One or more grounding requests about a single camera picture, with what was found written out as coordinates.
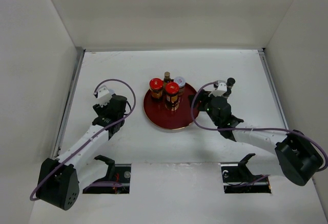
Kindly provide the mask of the white lid sauce jar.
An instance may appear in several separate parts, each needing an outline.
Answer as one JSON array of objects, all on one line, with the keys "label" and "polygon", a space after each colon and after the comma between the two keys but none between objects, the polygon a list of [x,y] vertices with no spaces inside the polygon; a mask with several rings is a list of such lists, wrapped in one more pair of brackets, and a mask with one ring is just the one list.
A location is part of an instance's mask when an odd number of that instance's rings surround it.
[{"label": "white lid sauce jar", "polygon": [[177,76],[174,78],[174,82],[179,86],[178,95],[182,96],[185,90],[186,80],[182,76]]}]

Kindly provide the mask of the red lid sauce jar back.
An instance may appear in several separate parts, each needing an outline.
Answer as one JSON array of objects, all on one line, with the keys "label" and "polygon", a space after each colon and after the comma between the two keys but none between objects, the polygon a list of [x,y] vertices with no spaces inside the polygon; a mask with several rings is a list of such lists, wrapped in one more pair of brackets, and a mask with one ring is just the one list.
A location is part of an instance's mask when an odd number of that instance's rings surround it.
[{"label": "red lid sauce jar back", "polygon": [[179,85],[175,82],[167,83],[165,86],[165,106],[171,111],[177,110],[179,106]]}]

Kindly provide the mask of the red lid sauce jar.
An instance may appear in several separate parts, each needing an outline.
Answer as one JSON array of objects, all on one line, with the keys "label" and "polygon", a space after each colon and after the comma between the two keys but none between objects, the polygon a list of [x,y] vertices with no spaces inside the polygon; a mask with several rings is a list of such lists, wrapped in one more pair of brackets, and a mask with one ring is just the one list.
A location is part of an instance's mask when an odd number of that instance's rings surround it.
[{"label": "red lid sauce jar", "polygon": [[167,83],[165,86],[165,106],[171,111],[177,110],[179,106],[179,85],[175,82]]},{"label": "red lid sauce jar", "polygon": [[160,100],[163,95],[163,80],[160,78],[153,78],[149,82],[149,89],[151,97],[155,100]]}]

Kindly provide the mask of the red lid sauce jar front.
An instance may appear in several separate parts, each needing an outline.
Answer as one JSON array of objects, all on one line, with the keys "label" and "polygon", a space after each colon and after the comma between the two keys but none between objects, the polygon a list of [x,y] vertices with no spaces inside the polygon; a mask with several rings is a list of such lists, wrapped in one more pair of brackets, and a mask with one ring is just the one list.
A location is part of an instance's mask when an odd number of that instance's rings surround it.
[{"label": "red lid sauce jar front", "polygon": [[160,100],[163,95],[163,80],[160,78],[153,78],[149,82],[149,89],[151,97],[155,100]]}]

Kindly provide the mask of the yellow label oil bottle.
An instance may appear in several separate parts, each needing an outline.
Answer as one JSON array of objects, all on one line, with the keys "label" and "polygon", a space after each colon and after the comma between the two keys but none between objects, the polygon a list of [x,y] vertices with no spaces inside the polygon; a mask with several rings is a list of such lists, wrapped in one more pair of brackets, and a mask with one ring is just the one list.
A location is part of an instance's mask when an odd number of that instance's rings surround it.
[{"label": "yellow label oil bottle", "polygon": [[167,71],[167,72],[164,73],[163,82],[164,82],[165,84],[171,82],[170,72]]}]

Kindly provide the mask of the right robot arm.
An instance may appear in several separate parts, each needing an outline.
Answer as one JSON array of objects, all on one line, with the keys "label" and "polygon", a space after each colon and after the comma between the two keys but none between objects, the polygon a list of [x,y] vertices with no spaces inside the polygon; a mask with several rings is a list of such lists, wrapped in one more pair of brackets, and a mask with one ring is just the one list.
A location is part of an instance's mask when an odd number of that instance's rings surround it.
[{"label": "right robot arm", "polygon": [[188,100],[192,109],[205,112],[215,131],[225,139],[243,142],[277,156],[280,172],[289,181],[304,186],[312,176],[327,168],[327,154],[297,130],[281,128],[255,128],[232,114],[228,98],[231,90],[223,94],[201,89]]}]

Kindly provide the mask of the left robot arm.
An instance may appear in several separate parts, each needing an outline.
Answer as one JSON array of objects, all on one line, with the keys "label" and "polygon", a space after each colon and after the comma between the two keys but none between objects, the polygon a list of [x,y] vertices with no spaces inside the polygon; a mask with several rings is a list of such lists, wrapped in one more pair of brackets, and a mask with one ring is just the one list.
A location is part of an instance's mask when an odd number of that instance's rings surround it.
[{"label": "left robot arm", "polygon": [[62,155],[42,163],[31,199],[68,210],[80,192],[120,188],[115,161],[102,155],[101,149],[124,125],[128,106],[127,98],[116,94],[106,104],[94,105],[97,117],[84,136]]}]

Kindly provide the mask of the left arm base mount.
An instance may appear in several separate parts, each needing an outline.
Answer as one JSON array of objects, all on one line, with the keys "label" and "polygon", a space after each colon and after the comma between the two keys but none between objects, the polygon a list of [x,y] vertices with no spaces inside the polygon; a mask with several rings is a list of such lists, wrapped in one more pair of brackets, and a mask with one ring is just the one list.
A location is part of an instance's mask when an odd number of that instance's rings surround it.
[{"label": "left arm base mount", "polygon": [[131,164],[117,164],[115,160],[99,155],[94,158],[95,169],[87,171],[83,194],[129,194]]}]

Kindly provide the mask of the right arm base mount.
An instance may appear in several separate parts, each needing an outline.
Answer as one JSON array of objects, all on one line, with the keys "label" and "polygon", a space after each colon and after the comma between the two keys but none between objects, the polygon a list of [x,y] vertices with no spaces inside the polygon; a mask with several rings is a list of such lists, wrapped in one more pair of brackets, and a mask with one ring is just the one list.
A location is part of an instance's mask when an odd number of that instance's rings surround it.
[{"label": "right arm base mount", "polygon": [[247,167],[247,163],[253,156],[255,153],[250,153],[240,161],[220,164],[225,194],[271,194],[269,176],[253,175]]}]

